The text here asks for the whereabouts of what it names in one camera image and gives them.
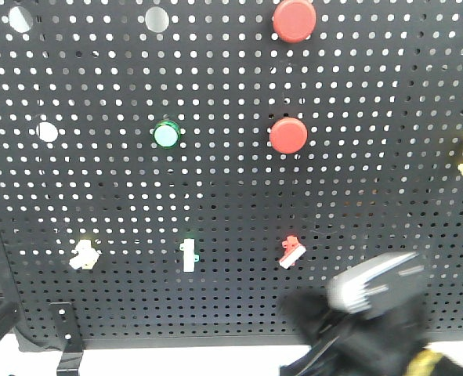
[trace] red push button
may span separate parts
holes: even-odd
[[[269,141],[274,150],[283,154],[300,151],[308,139],[308,130],[302,121],[284,117],[271,128]]]
[[[316,24],[317,12],[308,0],[283,0],[273,15],[275,32],[288,43],[304,41]]]

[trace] black bracket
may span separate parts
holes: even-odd
[[[50,312],[63,348],[57,367],[57,376],[79,376],[79,367],[83,357],[83,341],[73,305],[69,302],[50,303]]]

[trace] green indicator light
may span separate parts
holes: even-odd
[[[181,130],[177,123],[170,120],[160,121],[154,127],[154,141],[161,147],[174,147],[181,137]]]

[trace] red connector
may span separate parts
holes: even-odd
[[[288,236],[287,240],[283,241],[281,245],[285,248],[285,253],[284,257],[280,259],[280,266],[285,269],[294,266],[295,261],[306,252],[306,248],[299,243],[297,237]]]

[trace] empty hole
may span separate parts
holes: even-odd
[[[149,30],[155,33],[162,33],[168,27],[168,14],[163,8],[154,6],[146,12],[146,26]]]
[[[14,6],[9,12],[9,24],[18,33],[27,33],[33,27],[33,17],[22,6]]]
[[[36,127],[36,134],[42,141],[53,143],[59,136],[59,131],[54,124],[42,121]]]

